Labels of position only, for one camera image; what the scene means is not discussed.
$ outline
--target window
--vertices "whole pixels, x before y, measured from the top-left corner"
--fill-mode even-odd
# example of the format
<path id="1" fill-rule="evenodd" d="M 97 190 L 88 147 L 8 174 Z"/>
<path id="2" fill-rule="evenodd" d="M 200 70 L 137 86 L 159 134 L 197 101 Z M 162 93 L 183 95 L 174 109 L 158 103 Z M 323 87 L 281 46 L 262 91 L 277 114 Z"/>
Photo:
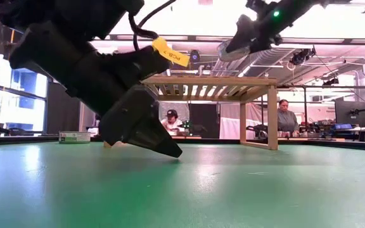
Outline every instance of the window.
<path id="1" fill-rule="evenodd" d="M 45 101 L 0 91 L 0 124 L 6 128 L 42 131 Z"/>
<path id="2" fill-rule="evenodd" d="M 48 78 L 22 68 L 12 70 L 8 60 L 0 58 L 0 86 L 46 97 Z"/>

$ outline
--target desk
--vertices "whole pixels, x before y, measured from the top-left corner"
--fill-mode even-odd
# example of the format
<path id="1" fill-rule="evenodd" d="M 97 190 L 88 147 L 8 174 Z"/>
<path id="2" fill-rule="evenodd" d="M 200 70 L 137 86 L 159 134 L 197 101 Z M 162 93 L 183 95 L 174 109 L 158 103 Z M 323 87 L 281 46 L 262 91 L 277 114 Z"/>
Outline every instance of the desk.
<path id="1" fill-rule="evenodd" d="M 102 142 L 0 145 L 0 227 L 365 224 L 363 149 L 180 147 L 173 159 Z"/>
<path id="2" fill-rule="evenodd" d="M 344 142 L 345 139 L 338 139 L 338 138 L 331 138 L 331 139 L 322 139 L 322 138 L 306 138 L 306 137 L 291 137 L 289 139 L 284 138 L 284 137 L 280 137 L 278 138 L 278 141 L 310 141 L 310 140 L 315 140 L 315 141 L 334 141 L 334 142 Z"/>
<path id="3" fill-rule="evenodd" d="M 171 136 L 173 139 L 202 139 L 201 136 Z"/>
<path id="4" fill-rule="evenodd" d="M 335 132 L 335 135 L 353 141 L 358 139 L 360 142 L 365 142 L 365 130 L 338 130 Z"/>

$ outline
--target white curtain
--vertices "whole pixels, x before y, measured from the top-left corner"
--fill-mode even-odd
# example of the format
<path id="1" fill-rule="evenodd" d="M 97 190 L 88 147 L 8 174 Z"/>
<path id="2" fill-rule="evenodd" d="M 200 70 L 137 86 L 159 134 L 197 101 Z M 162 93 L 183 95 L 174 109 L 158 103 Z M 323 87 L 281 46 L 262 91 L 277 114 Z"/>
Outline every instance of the white curtain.
<path id="1" fill-rule="evenodd" d="M 246 105 L 246 126 L 261 124 L 261 107 L 257 104 Z M 264 108 L 264 125 L 267 125 L 267 108 Z M 246 131 L 247 139 L 254 139 L 254 132 Z M 240 105 L 221 104 L 221 131 L 219 139 L 240 138 Z"/>

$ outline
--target black cap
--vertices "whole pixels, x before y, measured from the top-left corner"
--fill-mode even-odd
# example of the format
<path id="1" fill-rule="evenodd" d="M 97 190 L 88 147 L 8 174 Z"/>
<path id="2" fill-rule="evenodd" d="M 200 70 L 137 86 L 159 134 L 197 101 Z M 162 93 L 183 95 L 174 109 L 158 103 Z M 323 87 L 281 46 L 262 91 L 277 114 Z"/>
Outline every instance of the black cap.
<path id="1" fill-rule="evenodd" d="M 167 117 L 176 117 L 176 118 L 178 118 L 177 111 L 176 110 L 167 111 Z"/>

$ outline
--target yellow label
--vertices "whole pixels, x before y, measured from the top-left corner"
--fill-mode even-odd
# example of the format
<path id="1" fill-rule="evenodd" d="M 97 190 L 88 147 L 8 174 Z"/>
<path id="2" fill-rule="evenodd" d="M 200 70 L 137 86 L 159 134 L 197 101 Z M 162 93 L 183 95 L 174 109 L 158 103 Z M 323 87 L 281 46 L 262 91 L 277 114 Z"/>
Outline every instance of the yellow label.
<path id="1" fill-rule="evenodd" d="M 152 46 L 158 50 L 158 52 L 166 59 L 177 63 L 183 67 L 188 66 L 189 56 L 185 54 L 179 53 L 178 51 L 174 51 L 173 49 L 169 48 L 167 45 L 167 41 L 165 39 L 159 37 L 153 41 Z"/>

